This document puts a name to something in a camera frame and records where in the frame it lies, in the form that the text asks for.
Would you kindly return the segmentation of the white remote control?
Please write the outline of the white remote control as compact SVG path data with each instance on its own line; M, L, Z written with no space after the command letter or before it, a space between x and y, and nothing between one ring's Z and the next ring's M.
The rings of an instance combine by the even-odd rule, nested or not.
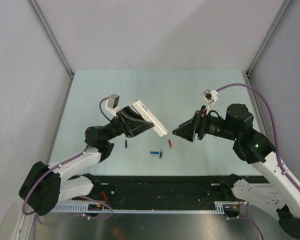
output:
M156 116L149 110L149 108L139 99L132 103L132 107L141 115L141 117L151 122L153 130L160 136L163 137L168 134L166 127L156 118Z

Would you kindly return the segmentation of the black silver battery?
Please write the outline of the black silver battery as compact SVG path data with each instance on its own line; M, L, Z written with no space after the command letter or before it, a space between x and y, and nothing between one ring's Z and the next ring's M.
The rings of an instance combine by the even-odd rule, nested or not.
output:
M160 152L159 152L159 158L162 159L162 156L163 156L163 150L160 150Z

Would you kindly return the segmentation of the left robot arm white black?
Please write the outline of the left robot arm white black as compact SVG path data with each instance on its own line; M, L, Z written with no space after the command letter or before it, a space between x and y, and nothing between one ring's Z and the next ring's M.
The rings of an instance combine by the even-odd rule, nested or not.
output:
M110 141L125 135L134 138L154 128L157 120L143 108L134 111L126 106L119 110L106 125L90 126L85 130L85 148L66 160L54 164L35 163L23 182L18 195L23 199L22 213L44 216L58 203L73 198L95 200L100 196L100 180L90 173L79 172L106 160L112 153Z

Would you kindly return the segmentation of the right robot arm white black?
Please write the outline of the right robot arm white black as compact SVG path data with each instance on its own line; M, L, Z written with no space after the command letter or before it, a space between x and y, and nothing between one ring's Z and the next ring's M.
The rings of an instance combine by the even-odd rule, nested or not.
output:
M253 128L253 120L254 116L244 104L228 106L225 118L211 115L202 106L172 133L189 142L202 140L206 134L233 141L232 149L238 158L258 170L274 192L254 187L231 174L220 188L221 196L227 201L242 199L258 207L277 220L290 237L300 240L300 192L287 178L287 171L280 168L275 146Z

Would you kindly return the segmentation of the red orange battery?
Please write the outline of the red orange battery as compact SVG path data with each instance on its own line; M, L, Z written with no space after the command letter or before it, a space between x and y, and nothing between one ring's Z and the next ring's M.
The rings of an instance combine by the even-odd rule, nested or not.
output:
M172 142L171 142L171 140L170 139L168 139L168 144L169 144L169 148L173 148L173 145L172 145Z

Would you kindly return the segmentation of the dark blue battery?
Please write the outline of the dark blue battery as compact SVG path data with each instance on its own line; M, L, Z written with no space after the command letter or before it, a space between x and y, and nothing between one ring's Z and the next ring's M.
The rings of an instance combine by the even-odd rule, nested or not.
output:
M128 141L127 141L127 140L124 141L124 147L125 147L126 149L128 148Z

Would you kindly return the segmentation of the light blue battery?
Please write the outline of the light blue battery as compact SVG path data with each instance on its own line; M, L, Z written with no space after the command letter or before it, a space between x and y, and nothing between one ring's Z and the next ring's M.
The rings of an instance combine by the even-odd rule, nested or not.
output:
M152 154L152 155L159 155L160 152L159 151L150 151L150 154Z

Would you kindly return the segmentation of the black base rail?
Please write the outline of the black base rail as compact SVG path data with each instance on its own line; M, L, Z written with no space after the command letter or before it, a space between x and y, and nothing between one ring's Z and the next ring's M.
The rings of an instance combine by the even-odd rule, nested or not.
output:
M263 176L110 176L92 175L87 196L112 208L141 210L209 209L214 202L237 202L230 189L236 180L266 184Z

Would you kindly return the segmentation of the left aluminium frame post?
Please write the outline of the left aluminium frame post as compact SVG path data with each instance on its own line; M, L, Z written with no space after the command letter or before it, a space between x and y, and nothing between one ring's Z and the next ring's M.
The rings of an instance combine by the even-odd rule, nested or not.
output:
M42 28L48 42L50 43L53 51L55 52L57 58L59 59L61 65L63 66L64 70L66 71L67 75L72 80L74 77L74 71L72 70L55 34L53 33L50 24L48 23L44 12L42 11L39 3L37 0L27 0L27 3L32 10L34 16L36 17L40 27Z

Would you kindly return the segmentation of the aluminium frame post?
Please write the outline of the aluminium frame post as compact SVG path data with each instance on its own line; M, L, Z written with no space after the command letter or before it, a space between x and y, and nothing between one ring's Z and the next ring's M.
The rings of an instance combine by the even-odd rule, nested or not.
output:
M271 24L269 26L264 38L262 39L260 46L258 47L255 55L253 56L252 61L250 62L247 70L245 71L245 74L248 78L252 75L256 66L262 59L264 53L268 49L270 43L272 42L273 38L275 37L277 31L279 30L284 19L286 18L286 15L290 11L290 9L294 3L295 3L295 0L284 0L282 2L281 6L279 7L279 10L277 11L273 21L271 22Z
M27 3L32 10L34 16L36 17L40 27L42 28L48 42L50 43L53 51L55 52L57 58L59 59L61 65L63 66L64 70L66 71L67 75L72 80L74 77L74 71L72 70L55 34L53 33L50 24L48 23L44 12L42 11L39 3L37 0L27 0Z

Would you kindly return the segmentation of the right aluminium frame post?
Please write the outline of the right aluminium frame post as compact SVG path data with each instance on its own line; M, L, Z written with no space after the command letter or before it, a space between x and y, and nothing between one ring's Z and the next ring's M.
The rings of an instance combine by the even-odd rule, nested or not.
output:
M277 11L273 21L271 22L271 24L269 26L264 38L262 39L260 46L258 47L255 55L253 56L252 61L250 62L247 70L245 71L245 74L248 78L252 75L256 66L262 59L264 53L268 49L270 43L272 42L273 38L275 37L277 31L279 30L284 19L286 18L286 15L290 11L290 9L294 3L295 3L295 0L284 0L282 2L281 6L279 7L279 10Z

